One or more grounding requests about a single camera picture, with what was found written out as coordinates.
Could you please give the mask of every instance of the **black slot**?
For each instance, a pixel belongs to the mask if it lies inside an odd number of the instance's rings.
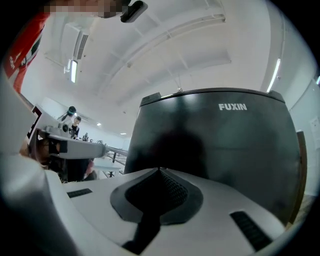
[[[85,189],[80,189],[76,191],[71,191],[71,192],[68,192],[67,194],[70,198],[76,198],[89,193],[92,193],[92,191],[89,188],[85,188]]]
[[[244,211],[236,211],[230,216],[255,251],[261,250],[272,242]]]

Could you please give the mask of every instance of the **black vent grille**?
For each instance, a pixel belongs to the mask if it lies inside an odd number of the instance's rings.
[[[67,194],[70,198],[75,198],[75,197],[80,197],[89,193],[92,193],[92,191],[89,188],[85,188],[85,189],[68,192]]]
[[[77,60],[81,60],[82,53],[84,52],[87,39],[88,39],[88,35],[84,34],[82,39],[81,39],[81,43],[80,43],[80,47],[79,47],[79,51],[78,51],[78,56],[76,57]]]
[[[256,251],[272,242],[244,211],[236,211],[230,216]]]
[[[161,216],[182,205],[188,190],[161,171],[156,171],[125,192],[126,199],[144,214]]]

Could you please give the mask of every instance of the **fluorescent light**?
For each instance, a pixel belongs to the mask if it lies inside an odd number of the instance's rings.
[[[274,81],[275,81],[275,79],[276,79],[276,76],[277,76],[277,73],[278,73],[278,70],[279,70],[280,61],[281,61],[281,59],[279,59],[279,58],[278,58],[278,60],[276,61],[276,65],[275,65],[275,69],[274,69],[274,72],[273,72],[273,76],[272,76],[270,85],[269,85],[268,89],[266,90],[267,93],[270,92],[271,87],[272,87],[272,85],[274,84]]]
[[[73,60],[71,65],[71,81],[74,83],[76,82],[77,66],[78,63]]]

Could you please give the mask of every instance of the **black machine cover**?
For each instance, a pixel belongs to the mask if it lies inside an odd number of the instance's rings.
[[[124,173],[163,167],[221,182],[287,223],[299,164],[280,94],[212,88],[143,98]]]

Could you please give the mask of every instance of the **white ceiling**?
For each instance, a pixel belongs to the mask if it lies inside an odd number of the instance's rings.
[[[56,64],[48,65],[54,69],[47,70],[51,79],[42,74],[45,93],[50,94],[45,96],[66,106],[77,105],[106,130],[130,135],[140,101],[147,95],[172,94],[179,87],[184,91],[214,87],[260,90],[270,51],[265,1],[146,3],[147,11],[134,23],[121,23],[119,17],[52,15],[39,53]],[[60,66],[63,27],[71,21],[90,31],[76,84],[67,80]],[[40,59],[33,65],[43,65]]]

